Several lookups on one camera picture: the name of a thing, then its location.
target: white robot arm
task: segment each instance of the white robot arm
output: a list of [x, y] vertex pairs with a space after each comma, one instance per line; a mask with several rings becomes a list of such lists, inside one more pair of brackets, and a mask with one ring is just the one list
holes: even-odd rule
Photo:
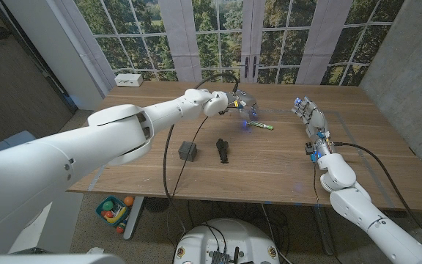
[[161, 130], [203, 111], [226, 110], [225, 92], [188, 89], [177, 99], [148, 107], [115, 106], [94, 113], [89, 126], [0, 151], [0, 254], [25, 225], [62, 192], [103, 164], [145, 155]]
[[292, 111], [306, 125], [314, 142], [312, 160], [327, 170], [320, 182], [330, 192], [333, 209], [366, 232], [392, 263], [422, 261], [422, 245], [372, 204], [367, 191], [356, 181], [355, 172], [336, 153], [322, 111], [308, 98], [296, 99]]

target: orange ball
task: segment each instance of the orange ball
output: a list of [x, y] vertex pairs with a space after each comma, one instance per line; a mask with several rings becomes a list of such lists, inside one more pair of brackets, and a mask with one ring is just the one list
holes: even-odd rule
[[125, 230], [122, 227], [116, 227], [116, 232], [122, 234]]
[[125, 199], [123, 200], [123, 202], [126, 204], [126, 206], [133, 205], [133, 201], [134, 201], [133, 197], [125, 197]]

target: marker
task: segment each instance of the marker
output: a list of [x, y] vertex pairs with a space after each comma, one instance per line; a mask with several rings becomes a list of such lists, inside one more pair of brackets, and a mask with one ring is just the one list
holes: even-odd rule
[[260, 128], [270, 129], [270, 130], [273, 129], [273, 126], [272, 125], [265, 125], [265, 124], [260, 123], [260, 122], [250, 121], [250, 122], [248, 122], [248, 124], [249, 125], [254, 125], [254, 126], [257, 126], [257, 127], [260, 127]]

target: door handle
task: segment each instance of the door handle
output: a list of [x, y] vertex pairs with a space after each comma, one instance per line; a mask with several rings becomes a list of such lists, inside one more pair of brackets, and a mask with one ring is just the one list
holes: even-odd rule
[[5, 29], [4, 27], [0, 26], [0, 40], [7, 39], [12, 33]]
[[256, 56], [253, 58], [253, 74], [252, 77], [255, 78], [255, 73], [256, 73]]
[[248, 57], [245, 58], [245, 64], [244, 65], [238, 65], [238, 66], [241, 66], [241, 67], [245, 66], [245, 72], [244, 72], [243, 75], [244, 75], [245, 78], [247, 78], [247, 75], [248, 75]]

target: window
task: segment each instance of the window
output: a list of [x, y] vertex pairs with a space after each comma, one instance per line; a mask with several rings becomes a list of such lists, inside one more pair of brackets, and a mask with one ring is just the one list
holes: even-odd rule
[[192, 0], [192, 6], [203, 78], [216, 73], [240, 78], [243, 0]]
[[353, 1], [322, 84], [359, 85], [403, 1]]
[[177, 81], [158, 0], [75, 0], [114, 73]]
[[294, 84], [316, 0], [266, 0], [258, 82]]

